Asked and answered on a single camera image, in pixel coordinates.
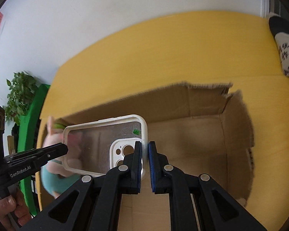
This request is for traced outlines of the person's left hand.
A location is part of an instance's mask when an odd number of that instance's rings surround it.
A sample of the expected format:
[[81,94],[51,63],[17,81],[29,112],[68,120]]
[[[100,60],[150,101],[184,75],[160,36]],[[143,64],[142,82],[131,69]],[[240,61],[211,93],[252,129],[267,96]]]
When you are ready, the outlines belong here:
[[9,213],[16,215],[17,222],[21,226],[32,219],[20,189],[17,189],[14,196],[10,195],[0,200],[0,222],[6,230],[15,230],[8,217]]

